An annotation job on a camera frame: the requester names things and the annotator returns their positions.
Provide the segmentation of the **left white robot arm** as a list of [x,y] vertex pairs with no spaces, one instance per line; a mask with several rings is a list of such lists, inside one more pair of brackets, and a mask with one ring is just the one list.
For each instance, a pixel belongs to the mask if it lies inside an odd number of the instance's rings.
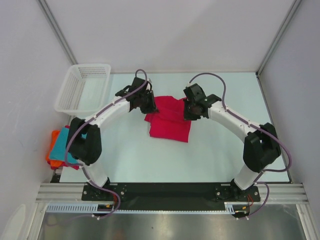
[[82,119],[75,117],[69,126],[66,152],[76,160],[88,182],[93,183],[93,194],[100,200],[110,196],[106,184],[109,177],[99,162],[103,151],[102,132],[119,117],[139,108],[142,114],[158,111],[149,79],[135,77],[131,85],[118,91],[112,101],[98,112]]

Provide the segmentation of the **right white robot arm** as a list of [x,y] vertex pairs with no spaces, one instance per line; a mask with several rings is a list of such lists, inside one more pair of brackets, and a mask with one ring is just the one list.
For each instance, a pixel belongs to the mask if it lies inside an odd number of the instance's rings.
[[263,170],[281,155],[275,127],[268,122],[251,126],[248,120],[232,113],[220,97],[215,94],[207,96],[196,83],[187,86],[183,92],[185,120],[210,119],[227,128],[243,142],[244,164],[230,182],[231,196],[242,201],[248,196],[255,180],[263,174]]

